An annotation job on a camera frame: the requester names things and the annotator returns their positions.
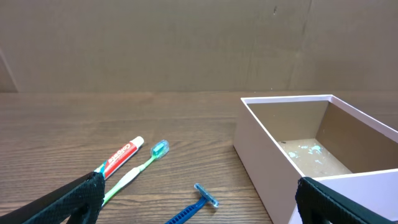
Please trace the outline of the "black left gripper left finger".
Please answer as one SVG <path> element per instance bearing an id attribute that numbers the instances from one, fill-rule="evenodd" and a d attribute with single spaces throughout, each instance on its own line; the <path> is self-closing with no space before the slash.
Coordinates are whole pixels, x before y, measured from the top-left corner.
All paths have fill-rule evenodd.
<path id="1" fill-rule="evenodd" d="M 96 223 L 104 201 L 105 179 L 90 172 L 23 207 L 1 216 L 1 223 Z"/>

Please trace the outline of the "white cardboard box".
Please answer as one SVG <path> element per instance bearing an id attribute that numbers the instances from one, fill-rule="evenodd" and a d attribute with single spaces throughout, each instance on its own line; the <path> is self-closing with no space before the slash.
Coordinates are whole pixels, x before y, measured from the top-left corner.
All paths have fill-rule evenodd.
<path id="1" fill-rule="evenodd" d="M 397 131 L 333 95 L 242 98 L 233 145 L 274 223 L 305 176 L 397 220 Z"/>

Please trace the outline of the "blue disposable razor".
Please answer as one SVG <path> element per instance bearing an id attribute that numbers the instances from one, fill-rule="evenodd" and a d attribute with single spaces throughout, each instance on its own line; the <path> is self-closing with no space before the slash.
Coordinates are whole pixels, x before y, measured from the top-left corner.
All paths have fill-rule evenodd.
<path id="1" fill-rule="evenodd" d="M 206 203 L 211 204 L 214 208 L 219 207 L 219 201 L 214 198 L 201 184 L 196 183 L 194 188 L 200 193 L 201 197 L 198 202 L 187 206 L 180 213 L 176 214 L 165 224 L 184 224 L 189 220 L 197 211 L 202 209 Z"/>

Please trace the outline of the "green white toothbrush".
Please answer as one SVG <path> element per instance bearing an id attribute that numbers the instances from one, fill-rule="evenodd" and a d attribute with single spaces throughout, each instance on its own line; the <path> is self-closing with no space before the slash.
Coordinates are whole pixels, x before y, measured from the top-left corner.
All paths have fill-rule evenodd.
<path id="1" fill-rule="evenodd" d="M 103 204 L 101 207 L 104 207 L 108 201 L 117 194 L 123 187 L 125 187 L 128 183 L 132 182 L 143 170 L 145 170 L 152 162 L 161 159 L 168 153 L 169 151 L 169 142 L 167 140 L 161 140 L 154 147 L 151 148 L 151 158 L 145 163 L 139 165 L 138 167 L 134 167 L 128 173 L 126 173 L 119 182 L 104 195 Z"/>

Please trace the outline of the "red white toothpaste tube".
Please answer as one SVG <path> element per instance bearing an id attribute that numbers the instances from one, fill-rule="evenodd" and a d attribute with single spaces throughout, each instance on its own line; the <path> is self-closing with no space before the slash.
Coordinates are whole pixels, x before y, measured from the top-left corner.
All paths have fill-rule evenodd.
<path id="1" fill-rule="evenodd" d="M 101 173 L 104 179 L 107 180 L 132 156 L 134 156 L 143 144 L 144 138 L 141 136 L 130 140 L 126 145 L 117 150 L 109 159 L 105 160 L 94 171 Z"/>

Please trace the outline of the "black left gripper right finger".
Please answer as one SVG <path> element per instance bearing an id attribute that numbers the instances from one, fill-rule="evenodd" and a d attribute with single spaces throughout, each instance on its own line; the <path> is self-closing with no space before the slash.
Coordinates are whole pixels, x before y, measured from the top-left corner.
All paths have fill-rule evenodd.
<path id="1" fill-rule="evenodd" d="M 394 224 L 310 177 L 298 180 L 295 201 L 303 224 Z"/>

